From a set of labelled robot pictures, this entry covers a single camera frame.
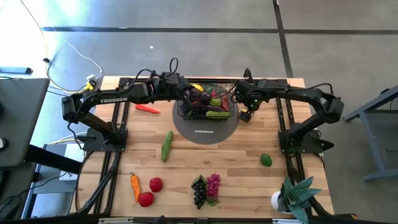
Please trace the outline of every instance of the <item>purple grapes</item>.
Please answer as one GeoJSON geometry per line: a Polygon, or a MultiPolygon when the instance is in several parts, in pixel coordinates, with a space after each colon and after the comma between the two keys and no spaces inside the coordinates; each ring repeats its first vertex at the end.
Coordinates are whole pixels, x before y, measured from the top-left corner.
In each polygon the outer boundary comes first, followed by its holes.
{"type": "Polygon", "coordinates": [[[218,187],[220,186],[220,175],[212,174],[207,177],[206,195],[214,200],[218,200],[218,187]]]}

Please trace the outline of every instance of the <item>potted plant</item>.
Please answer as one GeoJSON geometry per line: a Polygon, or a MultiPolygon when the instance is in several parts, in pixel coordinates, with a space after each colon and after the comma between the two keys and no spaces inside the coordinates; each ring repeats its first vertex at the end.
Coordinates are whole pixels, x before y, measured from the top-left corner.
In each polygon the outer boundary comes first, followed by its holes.
{"type": "Polygon", "coordinates": [[[290,178],[286,177],[280,191],[271,197],[272,208],[278,212],[290,213],[304,224],[308,224],[304,208],[311,207],[308,199],[319,193],[320,189],[310,189],[313,177],[309,177],[293,186],[290,178]]]}

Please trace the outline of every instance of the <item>basket of fruit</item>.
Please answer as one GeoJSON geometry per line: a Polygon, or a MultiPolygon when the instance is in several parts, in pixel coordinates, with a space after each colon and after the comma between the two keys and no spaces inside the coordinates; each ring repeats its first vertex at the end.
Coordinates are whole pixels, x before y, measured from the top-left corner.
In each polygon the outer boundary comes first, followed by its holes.
{"type": "Polygon", "coordinates": [[[196,83],[187,91],[193,108],[184,112],[183,101],[178,102],[177,114],[183,119],[227,120],[234,115],[232,83],[196,83]]]}

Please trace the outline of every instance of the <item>grape bunch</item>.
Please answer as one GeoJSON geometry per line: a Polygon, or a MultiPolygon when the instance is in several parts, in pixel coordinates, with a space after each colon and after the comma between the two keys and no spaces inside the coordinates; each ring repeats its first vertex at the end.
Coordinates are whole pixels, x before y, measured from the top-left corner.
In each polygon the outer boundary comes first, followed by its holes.
{"type": "Polygon", "coordinates": [[[206,184],[202,179],[199,179],[196,183],[192,185],[192,188],[195,190],[195,198],[194,202],[198,209],[200,209],[206,200],[206,184]]]}
{"type": "Polygon", "coordinates": [[[207,177],[206,195],[214,201],[218,200],[218,187],[220,186],[220,181],[220,175],[218,174],[212,174],[207,177]]]}

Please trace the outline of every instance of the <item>black table leg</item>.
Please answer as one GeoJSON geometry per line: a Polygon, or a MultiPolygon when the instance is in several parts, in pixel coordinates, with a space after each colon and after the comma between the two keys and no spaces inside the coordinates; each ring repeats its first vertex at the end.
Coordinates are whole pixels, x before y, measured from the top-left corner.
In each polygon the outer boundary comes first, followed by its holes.
{"type": "Polygon", "coordinates": [[[25,161],[36,162],[45,166],[57,168],[72,174],[78,174],[81,162],[48,152],[45,149],[29,145],[25,161]]]}

